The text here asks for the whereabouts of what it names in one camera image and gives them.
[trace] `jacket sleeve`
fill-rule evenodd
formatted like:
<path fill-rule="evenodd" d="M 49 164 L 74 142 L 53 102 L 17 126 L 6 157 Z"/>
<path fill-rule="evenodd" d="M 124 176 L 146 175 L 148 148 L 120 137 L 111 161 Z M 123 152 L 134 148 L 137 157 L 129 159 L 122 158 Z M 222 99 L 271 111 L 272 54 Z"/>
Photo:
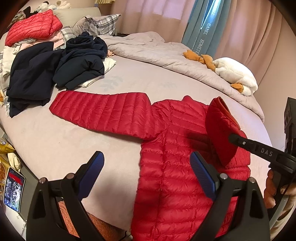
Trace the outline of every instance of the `jacket sleeve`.
<path fill-rule="evenodd" d="M 89 130 L 154 139 L 170 119 L 169 101 L 151 105 L 145 93 L 100 95 L 78 91 L 60 92 L 49 107 L 67 121 Z"/>

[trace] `smartphone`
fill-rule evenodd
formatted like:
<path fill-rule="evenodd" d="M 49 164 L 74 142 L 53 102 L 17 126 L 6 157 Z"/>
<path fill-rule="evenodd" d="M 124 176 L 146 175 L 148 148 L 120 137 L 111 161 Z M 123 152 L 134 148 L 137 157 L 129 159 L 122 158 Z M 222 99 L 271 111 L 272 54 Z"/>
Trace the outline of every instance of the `smartphone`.
<path fill-rule="evenodd" d="M 25 177 L 12 167 L 8 169 L 3 201 L 5 205 L 18 213 L 20 212 L 20 203 L 22 200 L 25 180 Z"/>

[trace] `blue gripper pad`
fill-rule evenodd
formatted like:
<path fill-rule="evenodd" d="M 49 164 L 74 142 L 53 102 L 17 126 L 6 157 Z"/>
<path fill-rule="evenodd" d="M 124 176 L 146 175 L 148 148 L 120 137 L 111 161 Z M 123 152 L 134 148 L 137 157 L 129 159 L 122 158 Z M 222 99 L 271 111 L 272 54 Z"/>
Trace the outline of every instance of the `blue gripper pad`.
<path fill-rule="evenodd" d="M 90 161 L 90 166 L 88 167 L 85 175 L 79 182 L 79 193 L 77 197 L 80 201 L 89 195 L 96 179 L 98 178 L 104 166 L 104 154 L 102 152 L 97 151 L 92 156 Z"/>
<path fill-rule="evenodd" d="M 204 160 L 198 151 L 191 153 L 190 165 L 205 195 L 215 201 L 216 191 L 220 184 L 218 172 Z"/>

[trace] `red down jacket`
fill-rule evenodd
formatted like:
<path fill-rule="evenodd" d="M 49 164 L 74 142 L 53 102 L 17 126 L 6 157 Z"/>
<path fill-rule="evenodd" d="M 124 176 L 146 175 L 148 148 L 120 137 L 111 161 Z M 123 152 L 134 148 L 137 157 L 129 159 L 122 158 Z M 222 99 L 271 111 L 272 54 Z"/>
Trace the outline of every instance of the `red down jacket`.
<path fill-rule="evenodd" d="M 5 45 L 11 47 L 14 43 L 27 38 L 48 39 L 62 27 L 61 21 L 49 9 L 16 22 L 8 31 Z"/>
<path fill-rule="evenodd" d="M 145 93 L 63 91 L 49 109 L 90 130 L 144 140 L 131 224 L 136 241 L 186 241 L 200 226 L 212 201 L 190 167 L 193 151 L 198 150 L 218 172 L 231 178 L 246 180 L 250 176 L 250 153 L 227 140 L 230 133 L 245 134 L 221 97 L 209 106 L 189 96 L 151 105 Z M 235 204 L 232 199 L 219 235 L 227 231 Z"/>

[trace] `human hand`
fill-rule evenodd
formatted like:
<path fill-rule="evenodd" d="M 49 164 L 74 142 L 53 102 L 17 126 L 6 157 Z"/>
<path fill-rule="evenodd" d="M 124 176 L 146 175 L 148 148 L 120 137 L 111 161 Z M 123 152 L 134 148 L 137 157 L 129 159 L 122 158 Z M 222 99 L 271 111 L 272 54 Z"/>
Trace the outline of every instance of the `human hand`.
<path fill-rule="evenodd" d="M 272 170 L 269 170 L 267 173 L 266 188 L 264 190 L 263 199 L 266 208 L 273 208 L 276 205 L 276 202 L 274 200 L 274 195 L 276 194 L 276 187 L 272 181 L 273 176 L 274 172 Z M 286 187 L 287 185 L 281 188 L 281 194 L 285 192 Z M 282 214 L 284 214 L 286 211 L 289 211 L 296 202 L 296 183 L 292 183 L 290 185 L 285 195 L 289 195 L 290 197 Z"/>

